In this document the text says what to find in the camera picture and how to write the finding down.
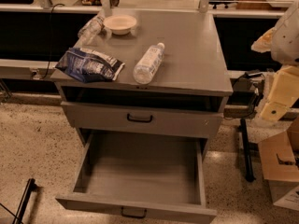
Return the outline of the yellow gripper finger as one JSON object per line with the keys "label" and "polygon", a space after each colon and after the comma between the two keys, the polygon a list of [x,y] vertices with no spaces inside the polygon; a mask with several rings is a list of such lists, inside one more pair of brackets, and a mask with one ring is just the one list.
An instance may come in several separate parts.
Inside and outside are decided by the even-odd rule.
{"label": "yellow gripper finger", "polygon": [[298,99],[299,67],[283,65],[274,74],[274,80],[260,116],[267,121],[278,121]]}

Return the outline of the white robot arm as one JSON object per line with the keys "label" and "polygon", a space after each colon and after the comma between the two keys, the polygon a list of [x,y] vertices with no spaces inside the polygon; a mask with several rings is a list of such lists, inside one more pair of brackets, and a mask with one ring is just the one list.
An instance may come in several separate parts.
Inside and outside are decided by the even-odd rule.
{"label": "white robot arm", "polygon": [[263,120],[278,121],[299,99],[299,3],[294,2],[273,28],[253,42],[251,49],[269,51],[271,58],[281,64],[259,114]]}

